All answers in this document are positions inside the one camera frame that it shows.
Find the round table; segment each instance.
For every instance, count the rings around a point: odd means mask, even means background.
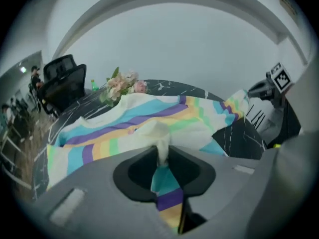
[[[216,101],[223,101],[221,98],[203,90],[173,81],[146,80],[150,95],[155,96],[193,96]],[[33,199],[36,200],[43,194],[48,185],[47,174],[47,144],[54,144],[57,135],[67,125],[74,123],[80,116],[91,119],[101,115],[111,108],[99,101],[99,94],[102,89],[92,92],[73,103],[65,110],[58,120],[45,133],[40,152],[34,160],[32,187]],[[240,119],[216,132],[213,138],[226,151],[230,157],[260,159],[266,146],[257,131],[247,119]]]

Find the rainbow striped fabric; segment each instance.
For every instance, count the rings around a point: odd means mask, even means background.
[[[140,93],[123,96],[119,104],[105,114],[90,120],[80,118],[67,126],[55,146],[48,145],[47,189],[89,162],[146,147],[148,142],[135,131],[153,120],[168,125],[170,145],[227,155],[211,136],[244,117],[248,107],[249,99],[244,90],[225,102]],[[176,231],[183,192],[168,166],[156,170],[151,190],[158,195],[160,216]]]

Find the chair backrest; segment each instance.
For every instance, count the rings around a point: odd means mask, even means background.
[[[73,102],[85,96],[85,75],[86,65],[84,64],[70,69],[45,83],[38,90],[38,96],[61,113]]]
[[[43,68],[44,82],[48,82],[74,67],[76,67],[76,63],[71,54],[54,59]]]

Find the pink flower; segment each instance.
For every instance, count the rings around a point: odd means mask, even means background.
[[[107,85],[109,87],[115,87],[115,88],[117,88],[117,89],[119,88],[121,90],[121,89],[127,88],[128,83],[127,83],[125,77],[121,73],[118,73],[115,78],[111,78],[108,80]]]
[[[136,93],[146,93],[146,82],[143,80],[139,80],[134,83],[134,91]]]

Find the green leaves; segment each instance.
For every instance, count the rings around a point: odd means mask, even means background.
[[[114,73],[112,74],[112,77],[111,78],[115,78],[119,73],[119,67],[117,67],[115,70],[114,70]]]
[[[103,91],[100,95],[99,95],[99,100],[104,103],[106,99],[108,99],[108,93],[107,91]]]
[[[128,92],[129,92],[129,89],[122,89],[121,95],[127,95]]]
[[[113,107],[113,101],[108,97],[108,91],[105,90],[99,95],[99,100],[101,103],[105,103],[110,107]]]

